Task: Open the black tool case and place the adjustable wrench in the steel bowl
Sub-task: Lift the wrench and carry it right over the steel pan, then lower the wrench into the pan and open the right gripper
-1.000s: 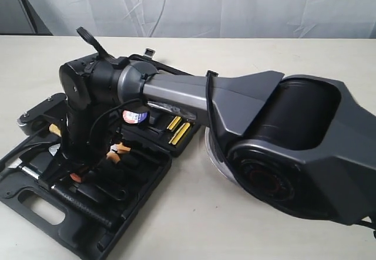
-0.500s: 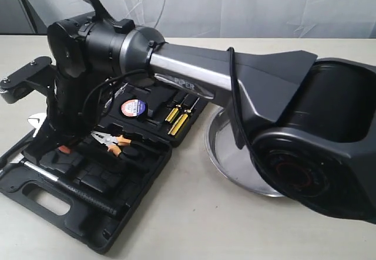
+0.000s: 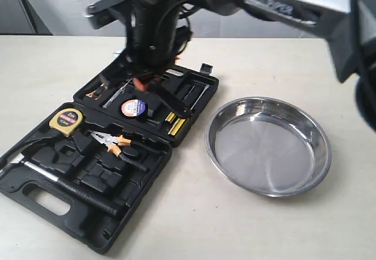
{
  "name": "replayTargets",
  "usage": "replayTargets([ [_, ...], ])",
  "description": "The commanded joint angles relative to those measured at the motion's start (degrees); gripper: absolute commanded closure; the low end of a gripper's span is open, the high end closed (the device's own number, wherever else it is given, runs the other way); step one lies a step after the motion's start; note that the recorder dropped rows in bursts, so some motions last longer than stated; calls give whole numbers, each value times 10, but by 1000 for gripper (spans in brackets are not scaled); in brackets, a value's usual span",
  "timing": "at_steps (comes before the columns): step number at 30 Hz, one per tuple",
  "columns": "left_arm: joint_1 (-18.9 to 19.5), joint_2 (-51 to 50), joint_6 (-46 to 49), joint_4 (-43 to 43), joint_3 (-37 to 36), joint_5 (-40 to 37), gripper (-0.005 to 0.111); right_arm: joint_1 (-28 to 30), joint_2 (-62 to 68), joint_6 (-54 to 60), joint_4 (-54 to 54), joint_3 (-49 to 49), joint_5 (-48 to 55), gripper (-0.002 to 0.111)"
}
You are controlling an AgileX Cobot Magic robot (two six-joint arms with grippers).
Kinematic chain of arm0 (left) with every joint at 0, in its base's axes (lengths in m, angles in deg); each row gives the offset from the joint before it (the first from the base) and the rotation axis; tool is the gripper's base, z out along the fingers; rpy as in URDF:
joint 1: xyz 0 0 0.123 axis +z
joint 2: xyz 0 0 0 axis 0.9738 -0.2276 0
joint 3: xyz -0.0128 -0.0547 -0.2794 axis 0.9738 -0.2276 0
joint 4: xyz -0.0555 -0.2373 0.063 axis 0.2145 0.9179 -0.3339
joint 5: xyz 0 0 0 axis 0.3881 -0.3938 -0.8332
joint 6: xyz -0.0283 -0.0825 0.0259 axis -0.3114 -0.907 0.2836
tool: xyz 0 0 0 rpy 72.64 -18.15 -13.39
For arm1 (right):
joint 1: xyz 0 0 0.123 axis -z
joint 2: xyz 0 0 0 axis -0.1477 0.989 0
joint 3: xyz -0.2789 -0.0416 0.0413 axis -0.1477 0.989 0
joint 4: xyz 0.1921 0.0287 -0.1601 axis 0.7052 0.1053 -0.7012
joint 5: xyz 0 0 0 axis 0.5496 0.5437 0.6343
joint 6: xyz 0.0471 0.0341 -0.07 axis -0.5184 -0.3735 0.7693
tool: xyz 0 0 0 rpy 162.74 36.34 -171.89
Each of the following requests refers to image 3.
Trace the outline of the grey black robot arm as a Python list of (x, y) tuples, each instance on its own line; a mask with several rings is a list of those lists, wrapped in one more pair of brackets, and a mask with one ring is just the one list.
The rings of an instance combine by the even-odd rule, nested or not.
[(229, 16), (239, 10), (280, 22), (327, 42), (337, 79), (358, 75), (355, 101), (365, 122), (375, 127), (375, 0), (135, 0), (132, 76), (147, 89), (174, 63), (174, 29), (183, 5)]

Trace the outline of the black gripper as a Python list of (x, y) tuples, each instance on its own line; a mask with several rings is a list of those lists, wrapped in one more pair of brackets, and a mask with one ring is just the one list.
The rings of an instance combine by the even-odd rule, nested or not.
[[(182, 46), (174, 44), (179, 8), (164, 14), (181, 0), (134, 0), (135, 28), (132, 46), (128, 47), (131, 60), (147, 68), (162, 67), (175, 61)], [(134, 87), (146, 92), (152, 78), (133, 78)]]

